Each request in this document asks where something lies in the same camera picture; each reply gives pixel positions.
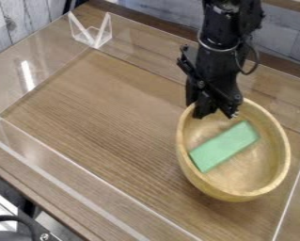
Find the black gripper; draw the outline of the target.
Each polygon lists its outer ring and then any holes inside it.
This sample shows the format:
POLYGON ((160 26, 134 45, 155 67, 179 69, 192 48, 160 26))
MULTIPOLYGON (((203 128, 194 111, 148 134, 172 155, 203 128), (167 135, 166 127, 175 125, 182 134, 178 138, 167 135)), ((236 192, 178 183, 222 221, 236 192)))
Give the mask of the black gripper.
POLYGON ((236 38, 226 46, 199 32, 198 43, 196 47, 184 44, 178 58, 178 66, 186 74, 186 105, 195 105, 195 119, 204 118, 218 109, 234 119, 243 103, 238 75, 252 74, 260 63, 251 36, 236 38))

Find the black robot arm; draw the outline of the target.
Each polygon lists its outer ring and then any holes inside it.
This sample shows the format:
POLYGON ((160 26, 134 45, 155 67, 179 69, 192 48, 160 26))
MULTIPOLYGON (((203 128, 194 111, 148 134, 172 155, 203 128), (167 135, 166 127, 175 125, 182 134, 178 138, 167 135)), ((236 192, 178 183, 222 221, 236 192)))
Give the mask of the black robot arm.
POLYGON ((220 111, 235 118, 244 102, 238 75, 250 75, 248 56, 259 53, 252 33, 262 28, 262 0, 203 0, 204 20, 198 32, 198 45, 180 48, 178 66, 186 79, 186 103, 192 117, 204 118, 220 111))

